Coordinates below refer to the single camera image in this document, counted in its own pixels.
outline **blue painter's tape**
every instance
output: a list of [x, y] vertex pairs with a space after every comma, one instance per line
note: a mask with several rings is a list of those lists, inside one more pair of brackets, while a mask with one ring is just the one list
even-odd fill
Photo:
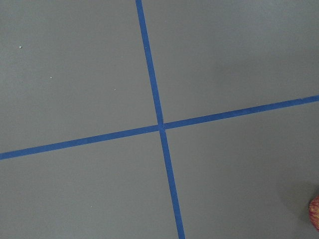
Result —
[[164, 124], [163, 124], [163, 114], [162, 114], [161, 105], [160, 105], [160, 95], [159, 95], [158, 85], [156, 82], [156, 76], [155, 76], [152, 53], [151, 53], [151, 48], [150, 48], [149, 36], [148, 36], [148, 31], [147, 31], [147, 27], [146, 27], [145, 16], [144, 16], [144, 11], [143, 11], [143, 6], [142, 6], [141, 0], [136, 0], [136, 8], [137, 8], [139, 22], [140, 22], [140, 28], [141, 28], [146, 63], [148, 66], [148, 71], [149, 71], [149, 77], [150, 77], [151, 89], [152, 89], [152, 94], [153, 94], [155, 112], [156, 112], [156, 116], [157, 116], [157, 120], [158, 120], [158, 124], [159, 124], [160, 140], [161, 140], [161, 146], [162, 146], [163, 155], [164, 155], [169, 191], [170, 191], [171, 201], [173, 204], [173, 211], [174, 211], [174, 216], [175, 216], [178, 238], [185, 239], [184, 228], [183, 228], [183, 223], [182, 223], [180, 208], [179, 208], [179, 203], [178, 203], [178, 196], [177, 196], [177, 190], [176, 190], [176, 185], [175, 185], [175, 179], [174, 179], [174, 174], [173, 174], [173, 168], [172, 168], [170, 154], [169, 154], [167, 136], [166, 136], [166, 132], [164, 129]]
[[227, 119], [227, 118], [232, 118], [237, 116], [244, 116], [244, 115], [249, 115], [253, 113], [271, 111], [275, 109], [303, 105], [303, 104], [308, 104], [313, 102], [319, 102], [319, 95], [306, 97], [302, 99], [291, 100], [291, 101], [284, 101], [284, 102], [279, 102], [274, 104], [268, 104], [263, 106], [256, 106], [256, 107], [251, 107], [251, 108], [246, 108], [246, 109], [241, 109], [236, 111], [213, 114], [208, 116], [201, 116], [201, 117], [192, 118], [192, 119], [186, 119], [186, 120], [184, 119], [184, 120], [169, 122], [169, 123], [165, 123], [164, 127], [165, 129], [177, 128], [177, 127], [182, 127], [182, 126], [187, 126], [187, 125], [192, 125], [197, 123], [210, 122], [210, 121], [215, 121], [220, 119], [222, 120], [222, 119]]
[[139, 17], [139, 22], [140, 22], [145, 58], [146, 58], [146, 63], [148, 66], [148, 71], [149, 71], [149, 77], [150, 77], [150, 83], [151, 83], [151, 89], [152, 89], [152, 94], [153, 94], [156, 116], [157, 116], [158, 123], [163, 124], [163, 114], [162, 114], [161, 106], [160, 106], [160, 95], [159, 95], [158, 85], [156, 82], [151, 47], [150, 47], [150, 42], [149, 42], [149, 36], [148, 36], [147, 28], [146, 28], [146, 22], [145, 22], [144, 11], [143, 11], [143, 6], [142, 6], [141, 0], [136, 0], [136, 7], [137, 7], [137, 11], [138, 11], [138, 17]]
[[173, 167], [172, 167], [171, 159], [170, 159], [167, 136], [166, 136], [166, 132], [164, 129], [160, 129], [159, 131], [160, 131], [159, 133], [160, 133], [160, 140], [161, 140], [161, 145], [162, 145], [162, 149], [163, 149], [166, 173], [167, 173], [167, 177], [168, 177], [169, 191], [170, 191], [171, 201], [173, 204], [173, 211], [174, 211], [175, 222], [176, 222], [176, 227], [177, 227], [177, 234], [178, 234], [179, 239], [185, 239], [183, 221], [181, 218], [181, 213], [180, 213], [180, 208], [179, 208], [179, 202], [178, 202], [177, 190], [176, 190], [176, 185], [175, 185]]
[[84, 144], [97, 143], [97, 142], [107, 141], [107, 140], [116, 139], [116, 138], [123, 138], [123, 137], [138, 135], [142, 133], [150, 133], [150, 132], [155, 132], [158, 130], [159, 130], [159, 127], [157, 125], [153, 125], [153, 126], [130, 129], [130, 130], [125, 130], [120, 132], [107, 133], [107, 134], [97, 135], [97, 136], [88, 137], [88, 138], [80, 138], [80, 139], [75, 139], [75, 140], [70, 140], [70, 141], [65, 141], [60, 143], [53, 143], [53, 144], [48, 144], [48, 145], [43, 145], [43, 146], [38, 146], [33, 148], [26, 148], [26, 149], [21, 149], [21, 150], [6, 152], [6, 153], [0, 153], [0, 160], [19, 157], [19, 156], [25, 156], [29, 154], [42, 153], [42, 152], [47, 152], [47, 151], [52, 151], [57, 149], [70, 148], [70, 147], [75, 147], [75, 146], [84, 145]]

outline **gray floor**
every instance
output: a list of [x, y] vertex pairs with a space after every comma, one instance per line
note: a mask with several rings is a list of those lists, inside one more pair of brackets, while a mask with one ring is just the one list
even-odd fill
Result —
[[[145, 0], [164, 122], [319, 94], [318, 1]], [[0, 1], [0, 153], [157, 125], [131, 0]], [[319, 103], [167, 130], [187, 239], [313, 239]], [[158, 132], [0, 161], [0, 238], [176, 239]]]

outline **red object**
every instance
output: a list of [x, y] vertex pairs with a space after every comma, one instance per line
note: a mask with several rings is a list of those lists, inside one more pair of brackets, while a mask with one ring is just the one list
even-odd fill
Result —
[[319, 231], [319, 196], [309, 204], [309, 217], [313, 226]]

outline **blue tape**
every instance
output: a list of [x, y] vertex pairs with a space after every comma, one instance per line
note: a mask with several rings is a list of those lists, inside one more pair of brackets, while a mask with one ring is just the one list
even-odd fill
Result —
[[167, 135], [166, 135], [166, 132], [164, 129], [164, 124], [163, 124], [163, 114], [162, 114], [162, 110], [161, 110], [161, 106], [160, 106], [160, 95], [159, 95], [158, 85], [156, 82], [156, 76], [155, 76], [152, 53], [151, 53], [151, 48], [150, 48], [149, 36], [148, 36], [148, 32], [147, 32], [147, 27], [146, 27], [146, 23], [145, 23], [145, 16], [144, 16], [144, 11], [143, 11], [143, 6], [142, 6], [141, 0], [136, 0], [136, 8], [137, 8], [139, 22], [140, 22], [140, 28], [141, 28], [146, 63], [148, 66], [148, 71], [149, 71], [149, 77], [150, 77], [151, 89], [152, 89], [152, 94], [153, 94], [155, 112], [156, 112], [158, 125], [159, 125], [159, 131], [160, 131], [159, 135], [160, 135], [161, 146], [162, 146], [163, 155], [164, 155], [169, 191], [170, 191], [171, 201], [173, 204], [173, 211], [174, 211], [174, 216], [175, 216], [178, 238], [185, 239], [184, 228], [183, 228], [183, 223], [182, 223], [182, 219], [181, 219], [178, 196], [177, 196], [177, 190], [176, 190], [176, 185], [175, 185], [173, 167], [172, 167], [171, 159], [170, 159]]
[[213, 114], [208, 116], [201, 116], [201, 117], [192, 118], [192, 119], [186, 119], [186, 120], [184, 119], [184, 120], [169, 122], [169, 123], [165, 123], [164, 127], [165, 129], [177, 128], [177, 127], [182, 127], [182, 126], [187, 126], [187, 125], [192, 125], [197, 123], [210, 122], [210, 121], [215, 121], [220, 119], [222, 120], [222, 119], [227, 119], [227, 118], [232, 118], [237, 116], [244, 116], [244, 115], [249, 115], [249, 114], [254, 114], [254, 113], [259, 113], [264, 111], [271, 111], [271, 110], [280, 109], [280, 108], [313, 103], [313, 102], [319, 102], [319, 95], [306, 97], [302, 99], [284, 101], [284, 102], [279, 102], [274, 104], [268, 104], [263, 106], [256, 106], [256, 107], [251, 107], [251, 108], [246, 108], [246, 109], [241, 109], [236, 111]]
[[43, 146], [38, 146], [33, 148], [26, 148], [26, 149], [21, 149], [21, 150], [6, 152], [6, 153], [0, 153], [0, 160], [19, 157], [19, 156], [25, 156], [29, 154], [35, 154], [35, 153], [48, 152], [48, 151], [57, 150], [57, 149], [70, 148], [70, 147], [75, 147], [75, 146], [84, 145], [84, 144], [97, 143], [97, 142], [107, 141], [107, 140], [116, 139], [116, 138], [123, 138], [123, 137], [138, 135], [142, 133], [150, 133], [150, 132], [155, 132], [158, 130], [159, 130], [159, 127], [157, 125], [153, 125], [153, 126], [130, 129], [130, 130], [125, 130], [120, 132], [107, 133], [107, 134], [92, 136], [88, 138], [80, 138], [80, 139], [75, 139], [75, 140], [70, 140], [70, 141], [65, 141], [60, 143], [53, 143], [53, 144], [48, 144], [48, 145], [43, 145]]

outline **gray painted floor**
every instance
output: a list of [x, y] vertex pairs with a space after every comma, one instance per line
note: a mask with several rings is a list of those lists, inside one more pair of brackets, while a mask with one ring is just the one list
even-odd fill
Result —
[[[164, 122], [319, 94], [318, 1], [143, 4]], [[0, 1], [0, 112], [0, 153], [157, 125], [135, 2]], [[166, 130], [185, 238], [318, 237], [318, 117]], [[177, 239], [159, 132], [1, 160], [0, 238]]]

